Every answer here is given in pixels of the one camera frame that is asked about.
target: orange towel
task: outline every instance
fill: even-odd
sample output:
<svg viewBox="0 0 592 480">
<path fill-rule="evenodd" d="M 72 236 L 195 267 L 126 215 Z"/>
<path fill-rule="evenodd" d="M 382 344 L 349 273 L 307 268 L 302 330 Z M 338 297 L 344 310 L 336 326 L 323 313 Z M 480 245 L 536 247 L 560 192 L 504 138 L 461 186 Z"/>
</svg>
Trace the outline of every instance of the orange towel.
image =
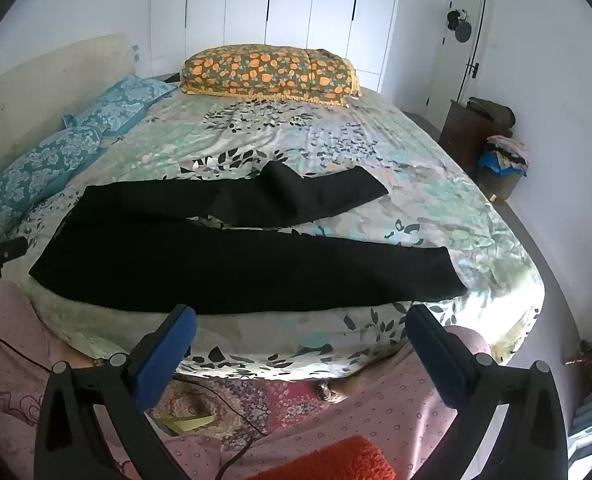
<svg viewBox="0 0 592 480">
<path fill-rule="evenodd" d="M 383 453 L 363 436 L 353 436 L 247 480 L 394 480 Z"/>
</svg>

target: blue gripper pad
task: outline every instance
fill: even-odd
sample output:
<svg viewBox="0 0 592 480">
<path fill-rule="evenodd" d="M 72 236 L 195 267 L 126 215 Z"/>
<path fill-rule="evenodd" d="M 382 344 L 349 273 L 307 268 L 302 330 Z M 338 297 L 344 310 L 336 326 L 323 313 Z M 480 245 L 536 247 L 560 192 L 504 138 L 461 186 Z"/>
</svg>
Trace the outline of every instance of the blue gripper pad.
<svg viewBox="0 0 592 480">
<path fill-rule="evenodd" d="M 405 328 L 442 402 L 449 408 L 463 408 L 478 381 L 469 349 L 458 336 L 446 332 L 425 305 L 407 311 Z"/>
<path fill-rule="evenodd" d="M 196 335 L 196 313 L 178 305 L 154 333 L 145 335 L 130 354 L 127 382 L 138 410 L 153 408 L 171 381 Z"/>
</svg>

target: wardrobe door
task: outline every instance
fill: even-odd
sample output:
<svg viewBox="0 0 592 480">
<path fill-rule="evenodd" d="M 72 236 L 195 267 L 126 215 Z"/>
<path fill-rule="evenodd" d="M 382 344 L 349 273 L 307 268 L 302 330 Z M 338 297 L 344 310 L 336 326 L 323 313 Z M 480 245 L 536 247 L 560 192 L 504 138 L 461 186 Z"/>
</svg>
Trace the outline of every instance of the wardrobe door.
<svg viewBox="0 0 592 480">
<path fill-rule="evenodd" d="M 269 0 L 227 0 L 225 44 L 264 43 Z"/>
<path fill-rule="evenodd" d="M 265 43 L 305 48 L 311 0 L 269 0 Z"/>
<path fill-rule="evenodd" d="M 371 72 L 363 72 L 362 70 L 357 70 L 356 75 L 361 82 L 361 88 L 369 88 L 374 90 L 375 92 L 378 91 L 378 83 L 380 82 L 380 74 L 373 74 Z"/>
<path fill-rule="evenodd" d="M 312 0 L 307 48 L 347 55 L 354 0 Z"/>
<path fill-rule="evenodd" d="M 395 1 L 356 0 L 347 49 L 347 59 L 356 70 L 380 74 Z"/>
<path fill-rule="evenodd" d="M 185 0 L 151 0 L 153 75 L 179 72 L 185 59 Z"/>
<path fill-rule="evenodd" d="M 225 1 L 187 0 L 185 58 L 225 44 Z"/>
</svg>

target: floral bed sheet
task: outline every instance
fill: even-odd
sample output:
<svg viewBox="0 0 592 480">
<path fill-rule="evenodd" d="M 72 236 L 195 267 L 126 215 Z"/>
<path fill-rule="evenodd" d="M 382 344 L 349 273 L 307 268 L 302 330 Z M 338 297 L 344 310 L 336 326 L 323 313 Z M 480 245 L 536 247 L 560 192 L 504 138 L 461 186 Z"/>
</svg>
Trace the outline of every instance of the floral bed sheet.
<svg viewBox="0 0 592 480">
<path fill-rule="evenodd" d="M 164 315 L 65 300 L 28 275 L 84 188 L 119 180 L 240 178 L 257 174 L 269 160 L 309 176 L 361 165 L 378 178 L 388 195 L 293 228 L 318 236 L 446 246 L 468 292 L 428 306 L 442 324 L 479 332 L 498 362 L 518 350 L 542 306 L 538 270 L 492 205 L 428 134 L 375 92 L 364 90 L 361 99 L 349 100 L 349 107 L 174 92 L 153 105 L 126 136 L 104 142 L 107 150 L 98 161 L 24 219 L 17 233 L 28 238 L 28 254 L 5 267 L 7 279 L 20 285 L 50 329 L 90 356 L 130 351 Z M 188 173 L 181 173 L 180 163 Z M 215 219 L 205 222 L 218 224 Z M 111 231 L 119 228 L 107 225 L 108 246 Z M 244 254 L 222 257 L 246 265 Z M 102 255 L 98 272 L 111 272 L 102 266 Z M 250 283 L 262 286 L 262 276 Z M 213 294 L 217 300 L 218 291 Z M 179 371 L 283 380 L 348 375 L 406 342 L 409 307 L 401 302 L 322 312 L 200 316 L 191 355 Z"/>
</svg>

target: headboard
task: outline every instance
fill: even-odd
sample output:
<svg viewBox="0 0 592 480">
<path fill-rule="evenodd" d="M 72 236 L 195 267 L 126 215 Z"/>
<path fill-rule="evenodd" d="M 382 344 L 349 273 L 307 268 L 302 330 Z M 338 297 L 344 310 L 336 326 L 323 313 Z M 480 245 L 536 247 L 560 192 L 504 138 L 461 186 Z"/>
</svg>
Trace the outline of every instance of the headboard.
<svg viewBox="0 0 592 480">
<path fill-rule="evenodd" d="M 122 34 L 79 41 L 22 63 L 0 76 L 0 171 L 63 128 L 95 97 L 134 73 L 134 53 Z"/>
</svg>

